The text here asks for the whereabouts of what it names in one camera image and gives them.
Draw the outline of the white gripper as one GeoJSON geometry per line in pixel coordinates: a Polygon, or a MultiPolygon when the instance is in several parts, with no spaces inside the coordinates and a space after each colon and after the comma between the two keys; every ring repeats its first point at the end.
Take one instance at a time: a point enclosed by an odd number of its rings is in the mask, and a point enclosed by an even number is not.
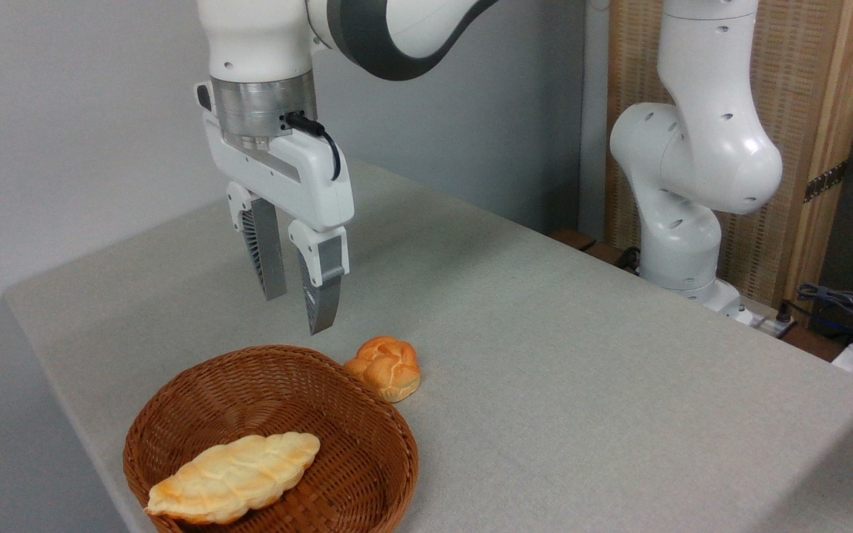
{"type": "Polygon", "coordinates": [[[311,81],[206,81],[194,87],[215,165],[230,180],[228,206],[265,299],[287,293],[275,209],[298,250],[310,334],[328,329],[349,273],[347,163],[318,123],[311,81]]]}

